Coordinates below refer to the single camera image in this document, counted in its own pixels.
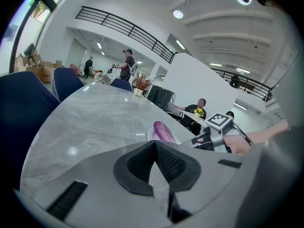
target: seated man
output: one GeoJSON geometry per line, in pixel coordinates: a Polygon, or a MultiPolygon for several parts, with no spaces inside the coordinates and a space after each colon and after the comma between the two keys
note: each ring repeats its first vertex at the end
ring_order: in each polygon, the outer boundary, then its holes
{"type": "MultiPolygon", "coordinates": [[[[201,116],[202,119],[206,119],[206,111],[204,110],[204,106],[206,105],[206,100],[205,99],[200,99],[198,104],[191,104],[188,105],[187,107],[182,107],[182,106],[176,106],[178,109],[186,111],[186,112],[190,112],[190,113],[194,113],[195,109],[202,109],[204,112],[204,115],[201,116]]],[[[199,135],[200,133],[200,129],[201,129],[201,125],[195,121],[191,122],[191,118],[189,118],[188,116],[184,116],[184,118],[181,121],[181,124],[185,127],[189,127],[189,130],[196,136],[199,135]]]]}

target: railing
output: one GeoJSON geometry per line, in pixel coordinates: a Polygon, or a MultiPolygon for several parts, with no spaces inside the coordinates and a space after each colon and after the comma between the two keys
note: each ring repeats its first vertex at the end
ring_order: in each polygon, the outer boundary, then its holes
{"type": "Polygon", "coordinates": [[[234,87],[239,90],[243,90],[248,94],[255,95],[259,97],[262,101],[269,101],[273,98],[271,94],[271,87],[268,87],[260,82],[241,76],[240,74],[234,74],[220,69],[214,69],[217,74],[219,74],[223,79],[225,79],[231,87],[234,87]]]}
{"type": "Polygon", "coordinates": [[[137,25],[112,13],[82,6],[76,19],[87,20],[119,31],[151,49],[168,63],[171,63],[174,58],[174,53],[154,36],[137,25]]]}

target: white plate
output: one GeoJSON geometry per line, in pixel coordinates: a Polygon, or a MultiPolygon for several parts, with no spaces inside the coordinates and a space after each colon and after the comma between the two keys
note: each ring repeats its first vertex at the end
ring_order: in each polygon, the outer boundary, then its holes
{"type": "MultiPolygon", "coordinates": [[[[173,135],[173,137],[177,144],[181,144],[181,142],[179,141],[179,139],[177,137],[175,137],[174,135],[173,135]]],[[[160,140],[158,135],[154,131],[154,127],[150,128],[148,131],[148,141],[151,141],[151,140],[160,140]]]]}

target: purple eggplant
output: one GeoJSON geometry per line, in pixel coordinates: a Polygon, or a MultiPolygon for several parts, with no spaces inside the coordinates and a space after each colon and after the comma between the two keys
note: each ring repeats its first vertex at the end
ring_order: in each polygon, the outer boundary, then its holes
{"type": "Polygon", "coordinates": [[[163,122],[157,121],[153,125],[154,131],[162,141],[167,141],[171,143],[176,143],[172,133],[170,132],[169,128],[163,122]]]}

